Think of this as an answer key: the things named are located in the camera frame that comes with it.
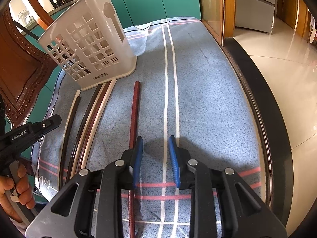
brown stick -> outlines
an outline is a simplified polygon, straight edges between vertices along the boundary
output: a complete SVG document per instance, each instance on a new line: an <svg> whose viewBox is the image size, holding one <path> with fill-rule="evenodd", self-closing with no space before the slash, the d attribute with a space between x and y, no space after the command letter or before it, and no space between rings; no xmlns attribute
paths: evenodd
<svg viewBox="0 0 317 238"><path fill-rule="evenodd" d="M66 152L67 152L67 144L69 140L69 135L73 126L73 122L75 119L76 111L79 106L79 102L81 100L80 97L80 90L77 90L73 103L70 107L69 114L67 117L64 135L62 139L62 146L61 151L59 154L59 173L57 176L57 190L60 190L63 187L63 177L64 177L64 166L65 166L65 160L66 160Z"/></svg>
<svg viewBox="0 0 317 238"><path fill-rule="evenodd" d="M134 83L134 93L131 112L131 126L130 126L130 141L129 148L132 149L135 146L137 138L137 115L139 110L140 99L140 87L139 81ZM130 238L135 238L135 224L134 224L134 191L129 191L128 196L128 210L129 210L129 226L130 226Z"/></svg>
<svg viewBox="0 0 317 238"><path fill-rule="evenodd" d="M102 102L101 102L101 104L99 106L99 109L98 109L98 111L96 113L95 120L94 120L94 122L93 122L93 124L91 126L90 134L89 134L89 137L87 139L87 144L86 144L86 147L85 147L84 152L83 152L84 153L83 154L83 160L81 162L81 165L78 167L78 170L84 169L87 166L88 157L89 157L89 154L90 154L90 149L91 149L91 146L93 144L93 141L94 141L94 138L95 138L95 135L96 135L99 123L100 123L100 119L101 119L101 117L102 117L102 115L104 113L105 107L106 107L106 105L108 103L108 100L109 100L109 98L111 96L112 90L114 89L114 86L115 86L116 82L117 82L116 79L112 79L110 81L110 85L108 86L106 94L104 95L104 97L102 99Z"/></svg>
<svg viewBox="0 0 317 238"><path fill-rule="evenodd" d="M94 125L94 122L95 122L95 119L96 119L96 116L97 116L97 113L98 113L98 110L99 110L99 107L103 101L103 98L104 96L106 95L106 92L109 88L109 85L110 85L110 82L108 82L104 89L101 91L101 95L97 101L97 104L96 104L96 110L94 111L94 114L91 118L91 122L89 124L89 127L88 127L88 130L87 130L87 134L85 136L85 139L84 139L84 143L83 143L83 146L81 148L81 151L80 151L80 157L79 157L79 160L78 160L78 165L77 165L77 170L76 170L76 173L78 171L80 171L80 168L81 168L81 165L83 164L83 160L84 160L84 155L85 155L85 149L86 149L86 146L87 146L87 143L88 143L88 140L89 140L89 137L90 137L90 133L91 133L91 130L93 128L93 125Z"/></svg>
<svg viewBox="0 0 317 238"><path fill-rule="evenodd" d="M69 164L68 164L68 169L67 169L67 176L66 176L66 181L65 183L67 183L70 178L71 178L71 171L72 171L72 168L73 168L73 164L75 162L75 158L76 158L76 151L77 151L77 148L78 148L78 145L79 145L79 140L81 138L81 135L83 133L83 130L84 130L84 127L86 125L86 122L88 120L88 116L89 116L89 113L90 111L92 110L93 108L93 104L95 102L95 100L97 99L97 96L99 94L99 91L102 87L102 84L99 84L93 94L93 96L91 97L91 100L88 104L88 107L86 109L86 112L85 112L85 115L81 121L81 124L79 126L79 130L78 130L78 133L77 133L77 136L76 136L76 139L75 139L75 144L74 144L74 147L73 147L73 150L72 150L72 154L71 154L71 157L69 159Z"/></svg>

pink stripe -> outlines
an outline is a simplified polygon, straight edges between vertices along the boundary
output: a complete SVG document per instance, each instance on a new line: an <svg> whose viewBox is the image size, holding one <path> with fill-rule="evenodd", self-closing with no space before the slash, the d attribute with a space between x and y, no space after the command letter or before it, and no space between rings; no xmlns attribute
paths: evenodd
<svg viewBox="0 0 317 238"><path fill-rule="evenodd" d="M59 168L58 166L55 166L55 165L53 165L53 164L51 164L51 163L48 163L48 162L46 162L46 161L44 161L44 160L42 160L42 159L40 159L40 158L39 158L39 160L40 160L42 163L46 164L46 165L49 165L49 166L54 167L54 168L56 168L56 169Z"/></svg>
<svg viewBox="0 0 317 238"><path fill-rule="evenodd" d="M261 187L261 182L257 182L257 183L251 184L250 187L251 187L251 189L255 189L255 188Z"/></svg>
<svg viewBox="0 0 317 238"><path fill-rule="evenodd" d="M170 25L183 25L183 24L188 24L188 23L193 23L193 22L199 22L199 20L196 20L196 21L192 21L192 22L185 22L185 23L172 23L172 24L169 24L169 26ZM158 30L159 28L161 28L161 27L158 27L158 28L155 28L155 29L153 29L152 31L149 31L149 33L154 33L156 30ZM137 39L137 38L142 38L142 37L147 37L147 36L149 36L149 35L144 35L144 36L139 36L139 37L134 37L134 38L128 38L128 40L132 40L132 39Z"/></svg>
<svg viewBox="0 0 317 238"><path fill-rule="evenodd" d="M241 172L241 173L239 173L239 175L241 177L244 177L244 176L249 176L251 174L255 174L255 173L260 172L260 171L261 171L261 167L257 167L257 168L253 168L253 169L248 170L248 171Z"/></svg>
<svg viewBox="0 0 317 238"><path fill-rule="evenodd" d="M45 167L41 166L40 164L39 164L39 167L42 168L42 169L44 169L45 171L51 173L52 175L58 176L57 173L52 172L51 170L46 169Z"/></svg>
<svg viewBox="0 0 317 238"><path fill-rule="evenodd" d="M183 24L186 24L186 23L199 22L199 21L200 21L200 20L188 19L188 20L179 20L178 22L183 23ZM152 29L152 30L149 30L149 32L155 31L156 29L159 29L159 28L161 28L161 26L158 27L158 28L154 28L154 29ZM143 33L135 34L135 35L130 35L130 36L126 36L126 37L127 37L127 38L128 38L128 37L134 37L134 36L139 36L139 35L142 35L142 34L143 34Z"/></svg>
<svg viewBox="0 0 317 238"><path fill-rule="evenodd" d="M122 194L122 198L127 198L128 194ZM134 196L137 200L151 200L151 201L169 201L169 200L184 200L190 199L191 195L170 195L170 196Z"/></svg>
<svg viewBox="0 0 317 238"><path fill-rule="evenodd" d="M163 183L138 183L137 187L171 187L175 186L175 183L173 182L163 182Z"/></svg>
<svg viewBox="0 0 317 238"><path fill-rule="evenodd" d="M250 187L252 189L258 188L261 186L261 182L257 182L254 184L251 184ZM122 194L122 198L128 198L128 194ZM191 199L191 195L169 195L169 196L140 196L135 195L134 198L137 200L151 200L151 201L169 201L169 200L186 200Z"/></svg>

dark red stick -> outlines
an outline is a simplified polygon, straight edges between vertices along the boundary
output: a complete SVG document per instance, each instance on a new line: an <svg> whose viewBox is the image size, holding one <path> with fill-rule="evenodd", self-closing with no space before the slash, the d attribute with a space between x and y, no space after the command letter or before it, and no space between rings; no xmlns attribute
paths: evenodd
<svg viewBox="0 0 317 238"><path fill-rule="evenodd" d="M134 83L132 112L131 112L131 126L130 126L130 141L129 141L130 149L134 148L135 142L137 139L137 115L138 115L138 109L139 109L140 87L141 87L141 84L139 81ZM128 205L129 205L130 238L135 238L134 191L129 191Z"/></svg>

white stripe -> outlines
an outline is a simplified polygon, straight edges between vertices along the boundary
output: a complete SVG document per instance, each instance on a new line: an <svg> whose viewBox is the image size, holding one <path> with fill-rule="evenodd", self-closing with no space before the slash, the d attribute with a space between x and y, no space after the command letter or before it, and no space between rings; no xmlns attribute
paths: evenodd
<svg viewBox="0 0 317 238"><path fill-rule="evenodd" d="M175 195L178 195L180 193L179 189L176 189L175 191ZM177 230L177 221L178 221L178 211L179 211L179 207L178 207L178 200L175 200L175 209L174 209L174 223L173 223L173 229L172 229L172 235L171 238L175 238L176 236L176 230Z"/></svg>
<svg viewBox="0 0 317 238"><path fill-rule="evenodd" d="M129 222L129 219L124 219L122 218L122 221L125 221L125 222ZM153 222L153 221L135 221L136 223L145 223L145 224L156 224L156 225L160 225L162 224L161 222ZM173 225L174 222L164 222L163 223L164 225ZM177 223L178 225L180 226L189 226L190 223Z"/></svg>
<svg viewBox="0 0 317 238"><path fill-rule="evenodd" d="M49 185L49 188L51 188L52 190L54 190L54 191L57 191L58 192L58 190L56 190L56 189L54 189L52 186L50 186Z"/></svg>
<svg viewBox="0 0 317 238"><path fill-rule="evenodd" d="M184 237L188 238L188 235L179 227L179 230L182 232L182 234L184 235Z"/></svg>
<svg viewBox="0 0 317 238"><path fill-rule="evenodd" d="M173 54L173 69L174 69L174 85L175 85L175 116L176 116L176 144L177 146L180 145L180 106L179 106L179 96L178 96L178 83L177 83L177 72L176 72L176 59L175 59L175 49L172 39L172 34L170 30L170 26L167 25L168 34L170 36L170 41L172 45L172 54ZM179 189L176 189L175 195L179 195ZM177 231L177 222L178 222L178 213L179 213L179 201L175 200L174 202L174 225L172 229L171 238L175 238L176 231Z"/></svg>
<svg viewBox="0 0 317 238"><path fill-rule="evenodd" d="M164 40L164 50L165 50L165 105L164 105L164 155L163 155L163 183L166 182L166 165L167 165L167 105L168 105L168 77L167 77L167 47L164 32L164 24L162 24L162 33ZM162 196L165 196L166 188L162 188ZM162 237L163 226L165 221L165 201L161 201L161 224L158 229L158 238Z"/></svg>
<svg viewBox="0 0 317 238"><path fill-rule="evenodd" d="M167 23L167 30L170 36L170 41L172 45L172 54L173 54L173 69L174 69L174 85L175 85L175 115L176 115L176 144L180 145L180 106L179 106L179 97L178 97L178 83L177 83L177 72L176 72L176 59L175 59L175 49L173 44L173 39L170 31L170 26Z"/></svg>

tiled floor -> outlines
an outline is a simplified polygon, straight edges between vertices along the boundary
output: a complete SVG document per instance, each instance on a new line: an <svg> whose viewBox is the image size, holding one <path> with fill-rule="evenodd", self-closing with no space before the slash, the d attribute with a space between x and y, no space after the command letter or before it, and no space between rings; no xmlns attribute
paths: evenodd
<svg viewBox="0 0 317 238"><path fill-rule="evenodd" d="M317 196L317 49L279 19L271 35L237 28L234 38L261 71L285 121L294 165L291 234Z"/></svg>

